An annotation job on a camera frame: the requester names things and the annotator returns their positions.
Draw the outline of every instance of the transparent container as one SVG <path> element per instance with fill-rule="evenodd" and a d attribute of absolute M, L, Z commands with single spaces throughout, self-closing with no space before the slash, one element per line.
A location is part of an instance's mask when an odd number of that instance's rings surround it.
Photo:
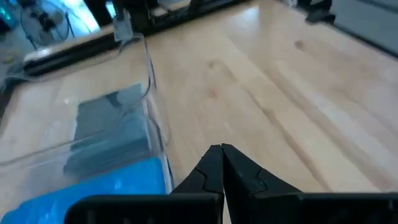
<path fill-rule="evenodd" d="M 89 195 L 171 191 L 169 127 L 143 36 L 90 63 L 9 78 L 28 82 L 0 126 L 2 223 L 62 223 Z"/>

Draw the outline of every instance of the blue sponge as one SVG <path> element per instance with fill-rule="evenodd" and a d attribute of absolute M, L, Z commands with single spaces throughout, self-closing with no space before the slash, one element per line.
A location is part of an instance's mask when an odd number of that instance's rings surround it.
<path fill-rule="evenodd" d="M 160 159 L 153 157 L 28 200 L 7 213 L 1 224 L 61 224 L 75 202 L 91 195 L 109 194 L 166 194 Z"/>

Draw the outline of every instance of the wood grain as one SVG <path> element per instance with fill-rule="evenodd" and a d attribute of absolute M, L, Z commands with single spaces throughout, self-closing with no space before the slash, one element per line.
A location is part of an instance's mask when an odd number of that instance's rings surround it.
<path fill-rule="evenodd" d="M 211 144 L 225 142 L 306 192 L 398 190 L 398 62 L 304 20 L 285 4 L 254 1 L 147 40 L 176 184 Z M 37 127 L 58 119 L 53 108 L 67 95 L 90 99 L 126 86 L 123 76 L 107 77 L 139 69 L 127 58 L 18 90 L 1 153 L 39 147 L 27 139 L 43 138 L 46 127 Z M 33 120 L 32 110 L 46 113 Z"/>

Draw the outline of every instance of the black clamp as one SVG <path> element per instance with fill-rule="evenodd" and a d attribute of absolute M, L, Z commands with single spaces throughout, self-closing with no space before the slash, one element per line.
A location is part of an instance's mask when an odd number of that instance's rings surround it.
<path fill-rule="evenodd" d="M 170 195 L 108 195 L 74 204 L 65 223 L 398 223 L 398 194 L 303 193 L 234 146 L 211 146 Z"/>

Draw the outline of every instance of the blue cloth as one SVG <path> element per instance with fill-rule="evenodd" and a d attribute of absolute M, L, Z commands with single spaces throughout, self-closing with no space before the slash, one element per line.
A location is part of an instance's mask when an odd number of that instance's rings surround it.
<path fill-rule="evenodd" d="M 153 157 L 28 200 L 7 213 L 1 224 L 61 224 L 75 202 L 91 195 L 109 194 L 166 194 L 160 159 Z"/>

